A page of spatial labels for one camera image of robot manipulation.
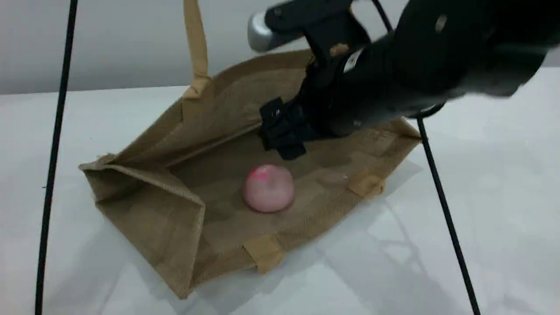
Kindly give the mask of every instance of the bag handle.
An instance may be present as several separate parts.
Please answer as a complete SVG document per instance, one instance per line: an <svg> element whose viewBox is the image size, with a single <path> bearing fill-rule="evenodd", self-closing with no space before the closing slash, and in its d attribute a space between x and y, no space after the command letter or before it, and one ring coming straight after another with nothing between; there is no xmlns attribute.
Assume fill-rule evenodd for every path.
<svg viewBox="0 0 560 315"><path fill-rule="evenodd" d="M212 79L208 76L208 48L198 0L183 0L183 14L194 72L193 82L183 93L183 98L199 99L204 89L212 83Z"/></svg>

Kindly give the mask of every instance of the pink ball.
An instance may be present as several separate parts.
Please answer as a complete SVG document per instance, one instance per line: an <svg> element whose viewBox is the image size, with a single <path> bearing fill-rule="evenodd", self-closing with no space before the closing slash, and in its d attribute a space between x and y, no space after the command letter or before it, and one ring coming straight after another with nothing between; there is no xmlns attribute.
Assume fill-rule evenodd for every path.
<svg viewBox="0 0 560 315"><path fill-rule="evenodd" d="M243 198L259 212L285 209L294 198L290 171L274 165L261 165L253 169L245 179Z"/></svg>

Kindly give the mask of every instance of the cable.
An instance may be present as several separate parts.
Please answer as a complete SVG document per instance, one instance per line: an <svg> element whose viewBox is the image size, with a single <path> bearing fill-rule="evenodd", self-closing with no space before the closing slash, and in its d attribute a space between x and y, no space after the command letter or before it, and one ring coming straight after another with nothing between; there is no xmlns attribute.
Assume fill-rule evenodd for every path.
<svg viewBox="0 0 560 315"><path fill-rule="evenodd" d="M437 114L444 106L445 106L445 103L439 103L439 104L434 105L434 106L432 106L428 109L425 109L425 110L423 110L419 113L407 116L407 118L412 118L412 119L428 118L430 116L433 116L433 115Z"/></svg>
<svg viewBox="0 0 560 315"><path fill-rule="evenodd" d="M372 0L383 24L387 28L387 32L393 31L393 27L383 9L383 6L379 0ZM434 115L439 112L445 103L437 104L434 107L420 112L413 117L418 121L418 129L420 130L420 136L422 138L422 145L424 146L424 152L426 153L426 159L428 160L428 165L430 166L430 171L432 172L433 182L436 185L437 196L440 199L441 208L444 211L445 222L447 224L447 229L449 230L449 235L451 236L451 242L453 243L453 249L455 250L455 255L457 256L457 261L459 263L459 268L461 269L461 274L463 276L463 282L465 282L466 292L469 295L470 306L473 310L474 315L480 315L480 309L478 307L477 297L474 294L473 283L470 280L469 271L466 267L465 257L463 256L463 251L459 244L459 238L457 237L457 232L455 231L455 226L453 225L453 220L451 219L451 212L449 211L449 205L447 204L447 199L445 198L444 188L441 185L440 176L437 172L436 162L433 159L432 150L430 149L430 143L428 141L428 136L426 134L426 129L424 127L424 118Z"/></svg>
<svg viewBox="0 0 560 315"><path fill-rule="evenodd" d="M66 28L66 43L64 45L64 60L62 62L62 75L58 91L57 113L54 121L53 144L50 149L49 173L46 180L45 203L43 207L43 221L41 223L41 241L39 244L39 262L37 265L37 285L35 289L35 314L43 313L43 289L45 281L46 246L49 237L50 211L53 202L54 177L57 172L58 147L60 145L60 132L62 131L62 118L66 91L68 90L68 76L70 73L70 58L72 57L72 43L74 41L74 26L76 24L76 11L78 0L70 1L68 13L68 26Z"/></svg>
<svg viewBox="0 0 560 315"><path fill-rule="evenodd" d="M381 16L381 20L383 21L383 24L385 25L387 32L392 32L393 26L391 25L391 21L389 21L389 17L387 16L387 13L385 13L385 9L383 9L381 3L379 3L379 0L371 0L371 1L374 3L375 8L379 12L379 16Z"/></svg>
<svg viewBox="0 0 560 315"><path fill-rule="evenodd" d="M426 135L426 129L424 128L424 120L422 117L420 117L417 119L417 122L418 129L420 130L420 136L422 137L424 152L426 153L426 159L428 160L428 165L430 166L430 171L432 172L433 183L436 185L437 196L440 199L441 208L444 211L447 229L449 230L451 242L453 243L453 249L455 250L455 255L457 256L457 261L459 262L459 268L461 269L461 274L463 275L463 282L465 282L466 292L469 295L470 306L473 309L473 313L475 315L479 315L480 309L478 308L477 297L474 294L473 283L470 280L469 271L467 270L465 258L463 256L463 251L461 250L461 246L459 245L459 238L457 237L457 232L455 231L455 226L453 225L453 220L451 219L451 213L449 211L447 199L445 198L444 188L441 185L440 176L437 173L436 162L433 159L432 150L430 149L430 143L428 142L428 136Z"/></svg>

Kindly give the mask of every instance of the white tabletop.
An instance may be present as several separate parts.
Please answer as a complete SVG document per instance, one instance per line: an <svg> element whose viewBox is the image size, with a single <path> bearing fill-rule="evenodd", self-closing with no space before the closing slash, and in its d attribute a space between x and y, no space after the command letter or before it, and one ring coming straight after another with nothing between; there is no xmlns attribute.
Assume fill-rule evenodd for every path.
<svg viewBox="0 0 560 315"><path fill-rule="evenodd" d="M274 271L240 271L178 300L95 209L77 165L116 153L185 87L68 95L45 314L469 314L421 146L321 239ZM560 69L513 98L470 96L426 121L483 314L560 309ZM0 96L0 305L30 314L57 95Z"/></svg>

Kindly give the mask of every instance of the jute bag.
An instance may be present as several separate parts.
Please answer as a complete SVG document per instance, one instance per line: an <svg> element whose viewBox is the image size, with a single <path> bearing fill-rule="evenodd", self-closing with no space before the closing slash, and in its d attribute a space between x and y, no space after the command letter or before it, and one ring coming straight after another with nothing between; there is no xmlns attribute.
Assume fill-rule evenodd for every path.
<svg viewBox="0 0 560 315"><path fill-rule="evenodd" d="M192 85L121 153L80 166L99 210L179 298L228 272L267 272L286 251L381 193L384 179L420 142L398 119L307 143L307 154L295 161L264 151L259 108L297 93L311 52L257 57L210 78L197 0L184 0L184 13ZM296 197L288 210L259 214L244 204L243 180L260 164L292 173Z"/></svg>

